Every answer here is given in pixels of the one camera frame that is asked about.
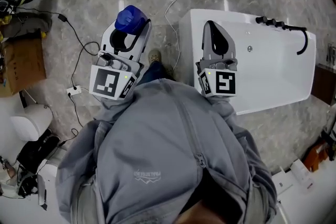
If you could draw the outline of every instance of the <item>gray tile floor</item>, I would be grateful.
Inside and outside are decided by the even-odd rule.
[[[153,47],[163,52],[163,61],[175,64],[177,47],[174,33],[164,18],[171,0],[35,0],[30,7],[65,14],[83,42],[100,42],[102,33],[116,18],[118,11],[129,4],[143,10],[153,22],[149,44],[141,60],[146,65],[147,53]],[[266,15],[288,24],[306,26],[317,35],[317,62],[324,63],[326,47],[336,41],[336,6],[332,0],[178,0],[167,16],[173,24],[191,8],[208,8]],[[80,129],[73,104],[66,95],[71,86],[80,45],[70,27],[56,16],[52,30],[44,41],[47,79],[28,89],[38,102],[49,104],[55,118],[51,128],[62,137],[72,137],[71,128]],[[89,87],[90,66],[95,57],[82,54],[75,83]],[[181,79],[181,65],[176,77]],[[74,96],[82,123],[90,121],[99,109],[99,102],[87,92]],[[292,105],[239,116],[260,149],[261,157],[275,171],[288,167],[301,157],[318,137],[326,122],[329,107],[315,97]]]

